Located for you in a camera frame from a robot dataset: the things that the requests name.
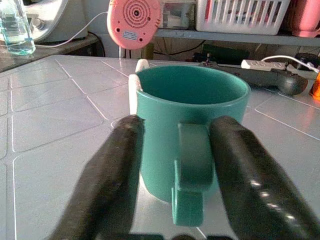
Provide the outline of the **clear plastic box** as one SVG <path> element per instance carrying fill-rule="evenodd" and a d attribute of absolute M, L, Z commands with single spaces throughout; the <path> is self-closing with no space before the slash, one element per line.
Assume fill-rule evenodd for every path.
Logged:
<path fill-rule="evenodd" d="M 192 30 L 196 21 L 196 0 L 160 0 L 160 29 Z"/>

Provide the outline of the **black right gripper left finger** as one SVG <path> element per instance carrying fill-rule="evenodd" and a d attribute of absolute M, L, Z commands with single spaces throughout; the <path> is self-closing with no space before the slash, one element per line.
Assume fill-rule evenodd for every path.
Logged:
<path fill-rule="evenodd" d="M 48 240 L 127 240 L 132 227 L 144 120 L 120 119 L 87 162 Z"/>

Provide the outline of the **clear bottle with teal print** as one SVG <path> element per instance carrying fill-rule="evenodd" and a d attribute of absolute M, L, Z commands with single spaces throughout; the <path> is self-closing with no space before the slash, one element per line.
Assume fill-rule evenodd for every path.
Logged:
<path fill-rule="evenodd" d="M 23 0 L 0 0 L 0 30 L 9 53 L 27 56 L 36 50 Z"/>

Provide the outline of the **white power strip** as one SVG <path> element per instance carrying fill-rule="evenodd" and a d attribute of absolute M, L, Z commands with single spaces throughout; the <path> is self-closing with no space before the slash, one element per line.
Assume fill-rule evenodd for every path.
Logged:
<path fill-rule="evenodd" d="M 249 69 L 249 70 L 259 70 L 259 71 L 267 71 L 270 72 L 271 70 L 281 70 L 285 71 L 287 66 L 283 62 L 265 62 L 261 60 L 249 60 L 244 59 L 241 62 L 242 69 Z"/>

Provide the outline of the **grey shelf board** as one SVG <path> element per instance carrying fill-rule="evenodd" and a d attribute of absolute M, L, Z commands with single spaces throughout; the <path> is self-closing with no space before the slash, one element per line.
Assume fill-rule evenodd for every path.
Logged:
<path fill-rule="evenodd" d="M 159 28 L 156 31 L 155 36 L 163 38 L 209 40 L 238 43 L 258 43 L 266 45 L 305 46 L 320 48 L 320 38 L 298 37 L 292 35 L 256 35 Z"/>

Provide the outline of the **white kitchen machine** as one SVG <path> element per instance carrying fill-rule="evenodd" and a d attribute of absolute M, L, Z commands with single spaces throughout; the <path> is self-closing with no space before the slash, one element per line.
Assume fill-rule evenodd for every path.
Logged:
<path fill-rule="evenodd" d="M 33 40 L 36 44 L 84 38 L 84 0 L 23 0 Z"/>

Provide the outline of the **orange object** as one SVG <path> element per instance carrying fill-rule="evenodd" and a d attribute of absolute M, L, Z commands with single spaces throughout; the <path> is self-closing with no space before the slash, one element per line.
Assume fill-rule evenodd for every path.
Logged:
<path fill-rule="evenodd" d="M 316 79 L 309 90 L 309 95 L 312 96 L 314 100 L 320 101 L 320 72 L 317 74 Z"/>

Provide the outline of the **pink round appliance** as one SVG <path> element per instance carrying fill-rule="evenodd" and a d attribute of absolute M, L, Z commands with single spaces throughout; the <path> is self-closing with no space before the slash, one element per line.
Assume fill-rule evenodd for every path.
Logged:
<path fill-rule="evenodd" d="M 161 23 L 159 0 L 109 0 L 107 29 L 121 48 L 144 48 Z"/>

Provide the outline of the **pink container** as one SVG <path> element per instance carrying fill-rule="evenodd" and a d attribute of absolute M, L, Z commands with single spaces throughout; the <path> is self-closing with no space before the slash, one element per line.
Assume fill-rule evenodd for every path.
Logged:
<path fill-rule="evenodd" d="M 288 28 L 294 36 L 320 36 L 320 0 L 291 0 Z"/>

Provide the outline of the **white slatted plastic basket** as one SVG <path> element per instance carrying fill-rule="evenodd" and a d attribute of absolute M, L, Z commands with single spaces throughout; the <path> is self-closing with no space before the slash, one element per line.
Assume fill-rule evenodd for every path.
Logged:
<path fill-rule="evenodd" d="M 291 0 L 196 0 L 199 32 L 278 34 Z"/>

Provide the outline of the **teal mug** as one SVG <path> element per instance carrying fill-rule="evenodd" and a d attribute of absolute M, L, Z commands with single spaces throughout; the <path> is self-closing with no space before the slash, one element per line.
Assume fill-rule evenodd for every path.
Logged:
<path fill-rule="evenodd" d="M 173 223 L 198 227 L 204 202 L 218 180 L 210 123 L 243 120 L 251 88 L 241 78 L 193 65 L 155 66 L 136 72 L 137 115 L 144 120 L 140 172 L 148 192 L 171 203 Z"/>

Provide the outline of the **grey and black tool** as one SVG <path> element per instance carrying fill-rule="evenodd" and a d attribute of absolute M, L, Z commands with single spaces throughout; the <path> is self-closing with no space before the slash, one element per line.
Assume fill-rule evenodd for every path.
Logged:
<path fill-rule="evenodd" d="M 202 67 L 213 68 L 219 71 L 235 75 L 250 85 L 258 87 L 277 87 L 286 95 L 301 94 L 308 85 L 308 80 L 296 73 L 286 70 L 272 69 L 270 71 L 246 69 L 232 66 L 221 66 L 216 62 L 203 61 Z"/>

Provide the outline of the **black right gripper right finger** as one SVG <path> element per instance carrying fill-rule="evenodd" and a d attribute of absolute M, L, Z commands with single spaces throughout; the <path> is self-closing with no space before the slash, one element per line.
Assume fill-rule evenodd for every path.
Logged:
<path fill-rule="evenodd" d="M 209 132 L 223 204 L 239 240 L 320 240 L 320 220 L 252 131 L 221 116 Z"/>

